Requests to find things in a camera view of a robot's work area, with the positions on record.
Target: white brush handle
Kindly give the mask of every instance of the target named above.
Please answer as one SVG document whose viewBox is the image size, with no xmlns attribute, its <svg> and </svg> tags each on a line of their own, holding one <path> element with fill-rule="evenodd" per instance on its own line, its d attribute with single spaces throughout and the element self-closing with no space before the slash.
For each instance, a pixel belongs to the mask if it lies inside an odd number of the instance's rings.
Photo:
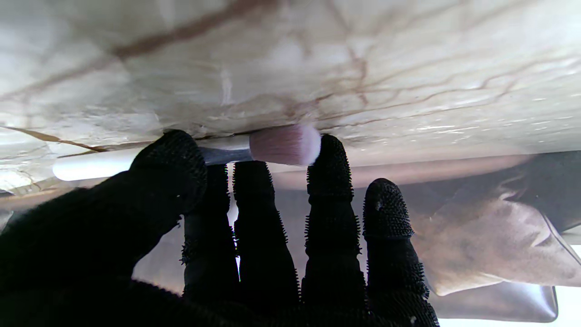
<svg viewBox="0 0 581 327">
<path fill-rule="evenodd" d="M 199 140 L 196 143 L 205 148 L 227 151 L 247 150 L 250 148 L 250 136 L 213 138 Z M 140 147 L 58 158 L 52 167 L 52 172 L 58 179 L 67 181 L 111 177 L 129 170 L 133 159 L 143 149 L 144 147 Z"/>
<path fill-rule="evenodd" d="M 220 150 L 246 150 L 250 149 L 250 134 L 241 134 L 230 137 L 208 138 L 196 140 L 198 147 Z"/>
</svg>

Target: glove finger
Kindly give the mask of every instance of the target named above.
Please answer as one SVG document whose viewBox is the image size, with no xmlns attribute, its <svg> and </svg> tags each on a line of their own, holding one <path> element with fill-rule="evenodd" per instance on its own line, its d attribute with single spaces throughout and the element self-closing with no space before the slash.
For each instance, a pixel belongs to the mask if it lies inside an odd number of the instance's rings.
<svg viewBox="0 0 581 327">
<path fill-rule="evenodd" d="M 190 192 L 185 196 L 186 211 L 202 199 L 206 191 L 207 169 L 204 157 L 192 137 L 182 130 L 172 130 L 141 150 L 130 170 L 179 170 L 191 178 Z"/>
<path fill-rule="evenodd" d="M 297 273 L 286 247 L 266 163 L 235 164 L 234 198 L 238 206 L 234 225 L 244 303 L 262 314 L 297 305 Z"/>
<path fill-rule="evenodd" d="M 206 193 L 184 218 L 184 297 L 191 301 L 211 303 L 238 298 L 234 233 L 227 217 L 229 204 L 226 166 L 209 166 Z"/>
<path fill-rule="evenodd" d="M 363 208 L 370 309 L 403 326 L 435 326 L 413 233 L 399 188 L 387 179 L 373 181 Z"/>
<path fill-rule="evenodd" d="M 311 212 L 307 218 L 302 283 L 307 305 L 364 309 L 365 280 L 359 267 L 359 225 L 351 201 L 351 172 L 343 144 L 321 137 L 321 153 L 307 171 Z"/>
</svg>

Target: makeup brush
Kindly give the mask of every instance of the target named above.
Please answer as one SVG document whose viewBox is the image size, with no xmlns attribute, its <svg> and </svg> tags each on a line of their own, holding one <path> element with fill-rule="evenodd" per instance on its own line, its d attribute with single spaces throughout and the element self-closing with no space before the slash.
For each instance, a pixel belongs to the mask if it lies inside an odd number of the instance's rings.
<svg viewBox="0 0 581 327">
<path fill-rule="evenodd" d="M 321 136 L 312 126 L 290 125 L 224 138 L 196 140 L 206 165 L 259 160 L 307 166 L 317 159 Z M 52 172 L 61 180 L 111 177 L 128 170 L 143 149 L 97 152 L 58 158 Z"/>
</svg>

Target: pink brush bristles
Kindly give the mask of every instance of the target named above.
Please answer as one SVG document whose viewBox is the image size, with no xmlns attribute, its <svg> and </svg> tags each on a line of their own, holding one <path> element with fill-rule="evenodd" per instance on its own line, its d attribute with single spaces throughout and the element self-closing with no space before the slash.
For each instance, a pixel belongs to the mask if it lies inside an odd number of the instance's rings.
<svg viewBox="0 0 581 327">
<path fill-rule="evenodd" d="M 250 153 L 254 160 L 307 166 L 321 151 L 321 135 L 312 126 L 291 125 L 254 132 Z"/>
</svg>

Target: marble surface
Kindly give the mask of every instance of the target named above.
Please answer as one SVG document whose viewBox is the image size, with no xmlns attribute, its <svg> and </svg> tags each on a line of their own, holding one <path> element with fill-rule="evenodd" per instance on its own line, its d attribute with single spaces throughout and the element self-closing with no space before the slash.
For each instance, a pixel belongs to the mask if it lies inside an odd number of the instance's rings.
<svg viewBox="0 0 581 327">
<path fill-rule="evenodd" d="M 0 0 L 0 189 L 169 127 L 312 122 L 354 166 L 579 150 L 580 15 L 577 0 Z"/>
</svg>

